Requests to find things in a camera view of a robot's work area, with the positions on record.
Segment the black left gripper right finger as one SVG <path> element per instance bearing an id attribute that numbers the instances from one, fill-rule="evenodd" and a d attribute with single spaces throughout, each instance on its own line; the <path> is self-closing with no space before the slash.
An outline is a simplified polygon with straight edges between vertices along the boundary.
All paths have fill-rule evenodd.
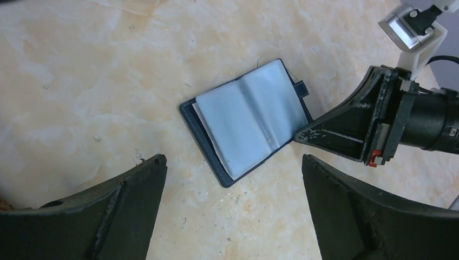
<path id="1" fill-rule="evenodd" d="M 458 259 L 458 212 L 389 193 L 304 155 L 323 259 Z"/>

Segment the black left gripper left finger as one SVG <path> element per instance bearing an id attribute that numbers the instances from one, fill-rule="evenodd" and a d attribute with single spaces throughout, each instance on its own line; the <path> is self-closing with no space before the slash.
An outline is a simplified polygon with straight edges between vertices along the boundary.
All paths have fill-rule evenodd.
<path id="1" fill-rule="evenodd" d="M 157 154 L 36 209 L 1 212 L 1 259 L 145 259 L 167 176 Z"/>

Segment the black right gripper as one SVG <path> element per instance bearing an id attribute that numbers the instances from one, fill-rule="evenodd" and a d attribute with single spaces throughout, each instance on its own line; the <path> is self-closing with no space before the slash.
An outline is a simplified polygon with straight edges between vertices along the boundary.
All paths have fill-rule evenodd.
<path id="1" fill-rule="evenodd" d="M 371 167 L 399 145 L 458 154 L 458 91 L 427 90 L 410 73 L 370 66 L 342 103 L 296 131 L 294 141 Z"/>

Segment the navy blue card holder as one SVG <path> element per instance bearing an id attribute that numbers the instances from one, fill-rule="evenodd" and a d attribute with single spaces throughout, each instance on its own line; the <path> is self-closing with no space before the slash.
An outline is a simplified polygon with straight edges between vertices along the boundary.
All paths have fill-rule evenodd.
<path id="1" fill-rule="evenodd" d="M 263 164 L 312 121 L 308 90 L 273 60 L 184 103 L 179 111 L 224 188 Z"/>

